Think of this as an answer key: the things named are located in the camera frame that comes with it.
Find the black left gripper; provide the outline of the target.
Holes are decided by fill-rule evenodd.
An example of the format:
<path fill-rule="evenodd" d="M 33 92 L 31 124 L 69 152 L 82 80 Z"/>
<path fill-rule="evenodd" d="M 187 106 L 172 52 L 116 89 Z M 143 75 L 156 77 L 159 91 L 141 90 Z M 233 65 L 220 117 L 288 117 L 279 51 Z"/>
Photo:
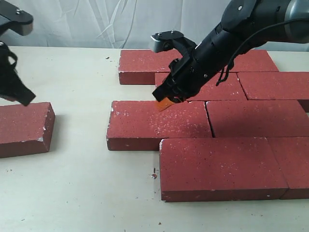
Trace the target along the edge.
<path fill-rule="evenodd" d="M 7 44 L 0 43 L 0 97 L 28 106 L 36 95 L 19 78 L 16 70 L 17 55 Z"/>

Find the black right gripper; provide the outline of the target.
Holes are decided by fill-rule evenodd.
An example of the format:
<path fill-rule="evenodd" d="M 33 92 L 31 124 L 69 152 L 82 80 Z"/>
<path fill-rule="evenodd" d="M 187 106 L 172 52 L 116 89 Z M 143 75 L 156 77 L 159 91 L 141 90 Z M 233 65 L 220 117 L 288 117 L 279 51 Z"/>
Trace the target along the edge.
<path fill-rule="evenodd" d="M 153 91 L 157 110 L 162 112 L 195 96 L 218 73 L 218 82 L 225 81 L 223 74 L 234 67 L 238 47 L 239 35 L 218 24 L 196 48 L 169 64 L 168 76 Z"/>

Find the right robot arm black grey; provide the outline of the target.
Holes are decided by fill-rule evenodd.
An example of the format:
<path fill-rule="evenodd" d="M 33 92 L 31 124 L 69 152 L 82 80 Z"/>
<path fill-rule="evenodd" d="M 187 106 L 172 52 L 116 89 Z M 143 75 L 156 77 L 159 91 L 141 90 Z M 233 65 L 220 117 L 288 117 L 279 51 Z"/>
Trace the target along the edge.
<path fill-rule="evenodd" d="M 233 0 L 221 21 L 200 42 L 170 30 L 152 36 L 155 53 L 177 50 L 181 58 L 154 91 L 158 109 L 196 96 L 213 77 L 228 79 L 235 58 L 268 42 L 306 44 L 309 41 L 309 3 L 306 0 Z"/>

